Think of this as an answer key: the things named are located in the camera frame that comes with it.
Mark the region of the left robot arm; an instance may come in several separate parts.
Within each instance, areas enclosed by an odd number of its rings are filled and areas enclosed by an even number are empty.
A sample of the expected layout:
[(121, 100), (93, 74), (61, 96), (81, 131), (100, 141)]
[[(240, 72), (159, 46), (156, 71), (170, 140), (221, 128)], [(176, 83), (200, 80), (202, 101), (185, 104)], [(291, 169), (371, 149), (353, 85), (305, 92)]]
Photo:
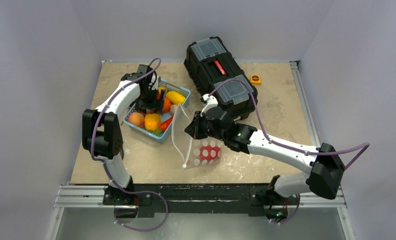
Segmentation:
[(122, 77), (101, 105), (86, 109), (82, 114), (82, 146), (93, 160), (102, 164), (109, 178), (107, 194), (124, 205), (130, 204), (138, 192), (123, 164), (120, 117), (130, 105), (140, 114), (148, 110), (160, 113), (164, 108), (164, 95), (157, 90), (159, 81), (155, 68), (141, 64), (137, 72)]

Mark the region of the garlic bulb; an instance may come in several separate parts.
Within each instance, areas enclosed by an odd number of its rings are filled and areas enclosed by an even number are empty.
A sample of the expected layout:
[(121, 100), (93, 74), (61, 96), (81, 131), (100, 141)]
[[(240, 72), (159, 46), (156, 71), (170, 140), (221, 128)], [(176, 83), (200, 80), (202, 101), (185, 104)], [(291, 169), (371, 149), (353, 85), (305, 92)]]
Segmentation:
[(175, 112), (176, 112), (176, 110), (177, 110), (177, 108), (178, 108), (178, 105), (177, 105), (177, 104), (172, 104), (172, 105), (170, 106), (169, 113), (170, 113), (171, 115), (174, 115)]

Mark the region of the yellow tape measure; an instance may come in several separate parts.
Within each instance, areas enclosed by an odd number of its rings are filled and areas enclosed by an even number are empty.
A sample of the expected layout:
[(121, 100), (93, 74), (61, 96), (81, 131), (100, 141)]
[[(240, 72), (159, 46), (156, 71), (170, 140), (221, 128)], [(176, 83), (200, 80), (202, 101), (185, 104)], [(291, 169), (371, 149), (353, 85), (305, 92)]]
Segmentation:
[(261, 85), (262, 83), (261, 77), (257, 74), (253, 74), (249, 80), (253, 85)]

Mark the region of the black base frame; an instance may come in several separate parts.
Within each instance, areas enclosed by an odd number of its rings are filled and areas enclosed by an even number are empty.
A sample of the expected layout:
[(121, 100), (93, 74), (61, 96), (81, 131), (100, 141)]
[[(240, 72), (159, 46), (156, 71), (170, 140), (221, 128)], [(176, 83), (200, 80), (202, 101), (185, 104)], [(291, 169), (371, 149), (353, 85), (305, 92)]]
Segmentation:
[(283, 198), (269, 183), (134, 183), (134, 198), (115, 199), (104, 187), (103, 205), (116, 209), (132, 207), (135, 216), (151, 218), (156, 213), (247, 214), (283, 220), (299, 204), (297, 194)]

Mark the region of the black plastic toolbox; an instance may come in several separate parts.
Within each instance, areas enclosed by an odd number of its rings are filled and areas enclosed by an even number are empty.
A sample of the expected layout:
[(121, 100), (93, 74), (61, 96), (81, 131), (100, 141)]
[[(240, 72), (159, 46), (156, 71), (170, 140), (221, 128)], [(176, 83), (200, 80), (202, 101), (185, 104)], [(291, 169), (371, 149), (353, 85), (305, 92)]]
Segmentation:
[(235, 61), (218, 36), (195, 41), (188, 45), (184, 66), (200, 95), (209, 94), (222, 82), (228, 82), (214, 93), (219, 106), (235, 120), (244, 120), (255, 111), (257, 89)]

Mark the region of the polka dot zip bag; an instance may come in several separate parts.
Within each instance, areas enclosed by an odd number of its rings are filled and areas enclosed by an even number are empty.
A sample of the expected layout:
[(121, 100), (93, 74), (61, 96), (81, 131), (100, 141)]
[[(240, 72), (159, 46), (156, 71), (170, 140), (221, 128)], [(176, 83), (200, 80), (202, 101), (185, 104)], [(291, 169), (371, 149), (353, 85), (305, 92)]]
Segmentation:
[[(191, 123), (193, 115), (187, 111), (183, 105), (178, 104), (178, 108), (173, 115), (171, 138), (173, 145), (180, 155), (182, 160), (182, 168), (190, 169), (200, 166), (217, 165), (222, 157), (222, 142), (212, 138), (205, 138), (201, 140), (192, 139), (184, 129)], [(215, 160), (200, 160), (199, 149), (202, 146), (210, 145), (212, 147), (221, 148), (221, 156)]]

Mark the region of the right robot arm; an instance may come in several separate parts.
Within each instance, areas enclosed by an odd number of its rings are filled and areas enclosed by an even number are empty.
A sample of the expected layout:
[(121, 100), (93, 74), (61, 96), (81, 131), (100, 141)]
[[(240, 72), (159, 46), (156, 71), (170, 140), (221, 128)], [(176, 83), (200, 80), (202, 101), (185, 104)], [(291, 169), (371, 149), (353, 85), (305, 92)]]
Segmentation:
[(310, 192), (328, 200), (336, 198), (345, 166), (330, 144), (300, 145), (277, 137), (266, 137), (261, 129), (236, 123), (220, 107), (205, 113), (196, 111), (184, 131), (193, 139), (211, 137), (222, 141), (234, 152), (269, 157), (300, 170), (297, 174), (272, 179), (266, 196), (274, 204), (293, 194)]

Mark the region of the yellow lemon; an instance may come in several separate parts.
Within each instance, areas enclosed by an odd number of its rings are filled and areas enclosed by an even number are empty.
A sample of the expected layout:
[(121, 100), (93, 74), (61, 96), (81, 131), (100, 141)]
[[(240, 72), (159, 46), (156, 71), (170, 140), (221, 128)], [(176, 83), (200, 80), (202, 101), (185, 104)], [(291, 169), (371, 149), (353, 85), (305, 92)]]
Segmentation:
[(164, 86), (158, 87), (158, 94), (160, 97), (163, 97), (167, 92), (167, 89)]

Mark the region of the yellow bell pepper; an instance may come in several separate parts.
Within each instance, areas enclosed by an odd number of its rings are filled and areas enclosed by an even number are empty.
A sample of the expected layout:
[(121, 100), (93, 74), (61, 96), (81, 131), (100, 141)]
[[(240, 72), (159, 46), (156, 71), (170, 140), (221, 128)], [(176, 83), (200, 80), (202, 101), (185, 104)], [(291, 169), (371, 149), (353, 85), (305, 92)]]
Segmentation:
[(145, 129), (150, 132), (156, 131), (161, 124), (161, 116), (157, 113), (148, 113), (144, 118)]

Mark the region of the yellow squash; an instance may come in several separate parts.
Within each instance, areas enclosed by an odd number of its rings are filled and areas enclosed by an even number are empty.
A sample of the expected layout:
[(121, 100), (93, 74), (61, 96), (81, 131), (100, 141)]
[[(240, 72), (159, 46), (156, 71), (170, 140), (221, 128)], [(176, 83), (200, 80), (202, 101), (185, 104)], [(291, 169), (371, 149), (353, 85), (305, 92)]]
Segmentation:
[(186, 100), (185, 96), (174, 90), (167, 92), (166, 98), (168, 98), (174, 105), (181, 105)]

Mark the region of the light blue plastic basket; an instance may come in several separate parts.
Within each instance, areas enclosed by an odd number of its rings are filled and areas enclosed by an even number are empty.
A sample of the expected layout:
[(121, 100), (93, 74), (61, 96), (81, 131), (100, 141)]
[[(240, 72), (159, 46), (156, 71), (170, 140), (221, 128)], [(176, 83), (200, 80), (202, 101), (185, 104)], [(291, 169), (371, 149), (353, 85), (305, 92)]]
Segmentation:
[[(177, 84), (174, 84), (172, 82), (169, 82), (165, 79), (161, 79), (159, 81), (159, 87), (165, 87), (168, 91), (175, 91), (178, 92), (179, 94), (183, 95), (185, 97), (185, 101), (183, 102), (183, 107), (187, 107), (189, 104), (189, 98), (191, 95), (191, 91), (185, 87), (179, 86)], [(164, 124), (165, 127), (163, 127), (164, 130), (156, 130), (156, 131), (148, 131), (146, 130), (145, 127), (138, 127), (130, 122), (128, 122), (128, 118), (131, 115), (131, 113), (133, 113), (135, 111), (135, 104), (132, 105), (131, 108), (128, 109), (123, 122), (130, 127), (131, 130), (136, 131), (148, 138), (151, 138), (153, 140), (155, 140), (156, 142), (159, 142), (161, 144), (163, 144), (166, 139), (168, 138), (168, 136), (171, 134), (171, 128), (172, 128), (172, 123), (170, 121), (168, 121), (173, 114), (167, 112), (167, 113), (163, 113), (161, 114), (161, 124), (167, 122), (167, 124)]]

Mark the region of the peach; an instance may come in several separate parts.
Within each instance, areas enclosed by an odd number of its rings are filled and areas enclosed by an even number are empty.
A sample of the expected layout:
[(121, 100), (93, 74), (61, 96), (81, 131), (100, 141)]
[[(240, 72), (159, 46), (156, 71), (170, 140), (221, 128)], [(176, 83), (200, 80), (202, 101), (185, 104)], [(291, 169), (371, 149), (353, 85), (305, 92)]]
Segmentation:
[(139, 112), (132, 112), (127, 121), (134, 126), (142, 128), (145, 125), (145, 116)]

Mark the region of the small orange pumpkin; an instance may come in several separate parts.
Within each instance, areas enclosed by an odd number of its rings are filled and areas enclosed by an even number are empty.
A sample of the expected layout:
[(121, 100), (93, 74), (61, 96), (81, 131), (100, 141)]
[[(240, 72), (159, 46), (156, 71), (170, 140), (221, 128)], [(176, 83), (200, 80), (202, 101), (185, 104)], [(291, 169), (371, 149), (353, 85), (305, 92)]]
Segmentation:
[(162, 113), (168, 113), (170, 111), (172, 102), (169, 98), (165, 97), (164, 98), (164, 103), (163, 103), (163, 109), (162, 109)]

